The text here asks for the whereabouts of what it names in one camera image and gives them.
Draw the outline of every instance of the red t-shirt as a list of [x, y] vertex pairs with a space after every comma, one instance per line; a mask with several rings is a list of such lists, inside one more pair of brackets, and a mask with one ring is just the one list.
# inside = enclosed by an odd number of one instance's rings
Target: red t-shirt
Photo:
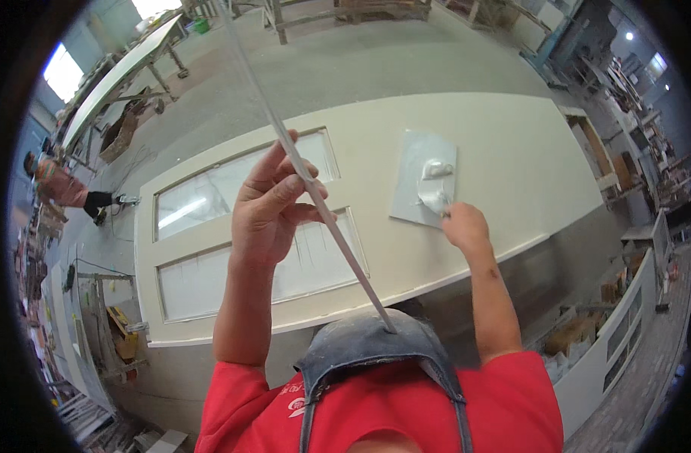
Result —
[[[562, 449], [562, 422], [535, 352], [457, 371], [475, 453]], [[298, 451], [303, 376], [270, 390], [258, 370], [220, 362], [205, 400], [196, 453]], [[376, 430], [394, 430], [425, 453], [460, 451], [449, 397], [414, 361], [378, 365], [332, 385], [316, 405], [309, 451], [343, 453]]]

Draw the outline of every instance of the black pants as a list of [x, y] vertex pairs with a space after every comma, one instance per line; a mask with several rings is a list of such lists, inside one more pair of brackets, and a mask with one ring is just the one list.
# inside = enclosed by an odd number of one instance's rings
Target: black pants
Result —
[[114, 204], [111, 192], [89, 192], [84, 202], [84, 211], [94, 220], [99, 215], [99, 208]]

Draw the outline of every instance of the hand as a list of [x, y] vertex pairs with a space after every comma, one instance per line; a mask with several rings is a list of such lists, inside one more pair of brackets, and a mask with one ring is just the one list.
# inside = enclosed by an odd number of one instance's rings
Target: hand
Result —
[[[297, 131], [288, 133], [293, 141], [298, 140]], [[318, 176], [318, 169], [305, 159], [304, 162], [311, 176]], [[327, 198], [325, 186], [320, 181], [317, 184], [322, 197]], [[303, 180], [296, 175], [282, 144], [275, 141], [238, 193], [232, 214], [231, 258], [254, 266], [275, 266], [281, 262], [290, 250], [299, 223], [323, 222], [315, 206], [296, 203], [304, 192]]]
[[484, 214], [471, 204], [454, 203], [446, 208], [449, 214], [441, 220], [446, 238], [459, 247], [469, 264], [479, 257], [494, 257], [489, 241], [489, 225]]

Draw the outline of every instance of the green bucket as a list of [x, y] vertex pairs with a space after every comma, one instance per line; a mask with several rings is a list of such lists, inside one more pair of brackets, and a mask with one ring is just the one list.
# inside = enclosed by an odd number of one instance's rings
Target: green bucket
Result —
[[195, 21], [194, 29], [199, 34], [203, 35], [209, 31], [209, 22], [206, 19], [200, 18]]

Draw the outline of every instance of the wrist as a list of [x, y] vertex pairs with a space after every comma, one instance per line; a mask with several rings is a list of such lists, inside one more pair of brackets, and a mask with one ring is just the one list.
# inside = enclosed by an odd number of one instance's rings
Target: wrist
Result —
[[275, 274], [275, 265], [262, 263], [252, 259], [247, 254], [233, 250], [230, 254], [230, 260], [227, 262], [227, 273], [228, 275], [244, 273], [250, 277], [272, 276]]
[[475, 267], [478, 265], [491, 265], [495, 261], [494, 258], [494, 248], [489, 240], [485, 240], [477, 246], [472, 247], [459, 247], [461, 253], [464, 254], [464, 258], [467, 259], [469, 267]]

